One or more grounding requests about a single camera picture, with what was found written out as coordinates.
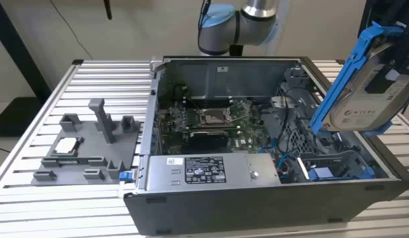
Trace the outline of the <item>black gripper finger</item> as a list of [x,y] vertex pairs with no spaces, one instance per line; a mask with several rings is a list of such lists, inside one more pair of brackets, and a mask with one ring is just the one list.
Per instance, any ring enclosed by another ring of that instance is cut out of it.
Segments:
[[367,94],[382,94],[392,86],[393,80],[386,79],[386,74],[404,60],[401,56],[401,45],[398,37],[378,37],[373,46],[369,48],[366,57],[367,63],[371,63],[375,74],[370,78],[365,87]]

